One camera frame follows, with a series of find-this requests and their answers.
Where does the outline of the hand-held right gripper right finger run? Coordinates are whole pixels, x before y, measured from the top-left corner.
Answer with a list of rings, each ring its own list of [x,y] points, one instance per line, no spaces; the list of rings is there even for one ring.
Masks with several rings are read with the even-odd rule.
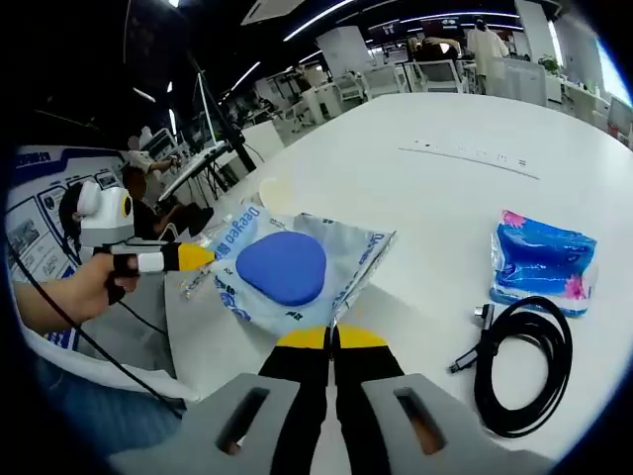
[[[405,374],[386,341],[333,330],[336,414],[354,474],[547,474],[552,460],[506,449],[473,411],[426,377]]]

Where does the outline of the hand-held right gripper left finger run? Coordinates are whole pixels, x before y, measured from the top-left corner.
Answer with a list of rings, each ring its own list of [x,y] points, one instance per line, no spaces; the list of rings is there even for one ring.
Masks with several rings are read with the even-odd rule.
[[[307,474],[324,420],[329,328],[292,331],[260,371],[188,410],[173,435],[111,456],[119,474]]]

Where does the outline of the person's left hand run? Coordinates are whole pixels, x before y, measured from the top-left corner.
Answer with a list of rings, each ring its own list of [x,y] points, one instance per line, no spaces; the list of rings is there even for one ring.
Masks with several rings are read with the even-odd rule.
[[[126,295],[138,280],[133,255],[96,253],[71,277],[71,316],[79,321],[97,317],[111,304],[110,288]]]

